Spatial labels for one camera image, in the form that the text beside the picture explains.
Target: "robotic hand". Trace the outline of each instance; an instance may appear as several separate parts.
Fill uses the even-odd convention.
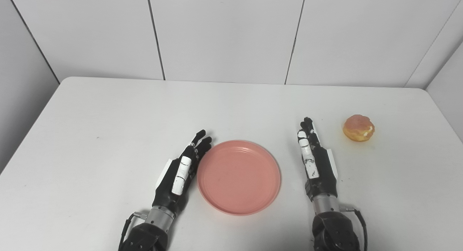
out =
[[[315,251],[360,251],[352,222],[341,212],[355,212],[364,229],[364,251],[367,251],[366,223],[354,208],[340,206],[337,201],[337,170],[330,149],[320,145],[317,131],[308,117],[301,122],[297,134],[306,168],[306,193],[314,205],[312,223]]]
[[[210,150],[212,139],[199,131],[190,145],[177,159],[169,160],[162,171],[156,188],[152,209],[148,215],[140,212],[132,214],[122,231],[118,251],[165,251],[167,232],[174,219],[185,208],[186,192],[198,170],[200,160]],[[127,229],[133,217],[145,220],[134,226],[124,241]]]

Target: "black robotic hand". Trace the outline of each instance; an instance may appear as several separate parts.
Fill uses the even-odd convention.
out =
[[[210,150],[212,139],[205,136],[205,130],[199,131],[193,141],[177,159],[169,162],[164,169],[162,179],[156,188],[152,209],[148,215],[135,212],[122,231],[119,251],[165,251],[167,232],[174,219],[185,208],[187,191],[198,170],[198,165]],[[134,226],[124,241],[127,228],[133,216],[145,219],[144,223]]]
[[[306,117],[301,122],[298,142],[302,162],[306,168],[306,194],[314,205],[312,223],[315,251],[360,251],[352,222],[341,212],[355,212],[364,229],[364,251],[367,251],[366,223],[360,212],[342,206],[337,200],[337,170],[330,149],[320,145],[313,121]]]

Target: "tabletop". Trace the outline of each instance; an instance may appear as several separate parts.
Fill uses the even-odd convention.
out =
[[[369,141],[343,134],[353,114],[375,125]],[[124,221],[151,208],[167,159],[200,129],[213,144],[263,146],[281,188],[265,210],[237,217],[193,183],[169,250],[313,250],[296,137],[305,116],[333,150],[339,200],[362,211],[369,250],[461,248],[463,144],[423,90],[71,77],[0,175],[0,250],[117,250]]]

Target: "pink plate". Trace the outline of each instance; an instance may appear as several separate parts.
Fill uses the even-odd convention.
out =
[[[280,188],[280,171],[265,149],[246,141],[214,146],[201,160],[198,186],[207,202],[231,215],[268,207]]]

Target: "white wall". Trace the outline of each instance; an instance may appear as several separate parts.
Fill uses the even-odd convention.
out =
[[[59,80],[162,79],[148,0],[13,0]]]
[[[166,80],[283,84],[303,0],[151,0]]]
[[[450,57],[427,91],[463,141],[463,45]]]
[[[148,0],[14,0],[58,78],[161,79]],[[167,80],[424,88],[461,0],[150,0]]]
[[[10,0],[0,0],[0,172],[58,82]]]
[[[306,0],[287,83],[424,88],[463,37],[460,1]]]

